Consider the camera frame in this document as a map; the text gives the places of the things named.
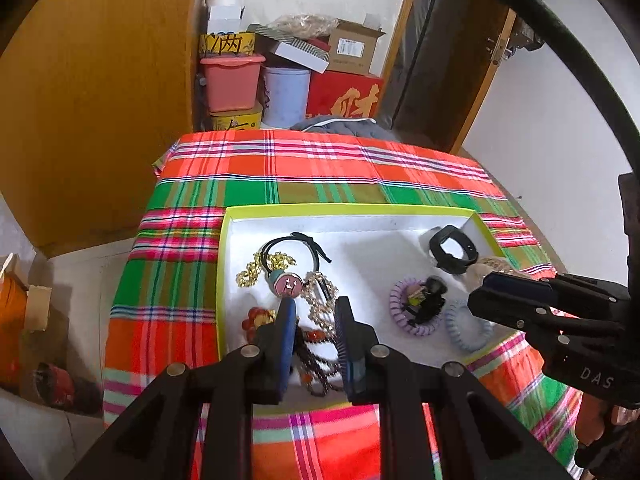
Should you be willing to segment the person's right hand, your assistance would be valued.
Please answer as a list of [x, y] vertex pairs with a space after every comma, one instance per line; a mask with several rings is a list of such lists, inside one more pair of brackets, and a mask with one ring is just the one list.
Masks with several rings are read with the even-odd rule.
[[610, 408], [605, 401], [584, 393], [575, 425], [575, 436], [578, 442], [590, 445], [599, 440], [604, 434], [606, 416], [611, 424], [625, 426], [639, 417], [639, 411], [628, 410], [621, 406]]

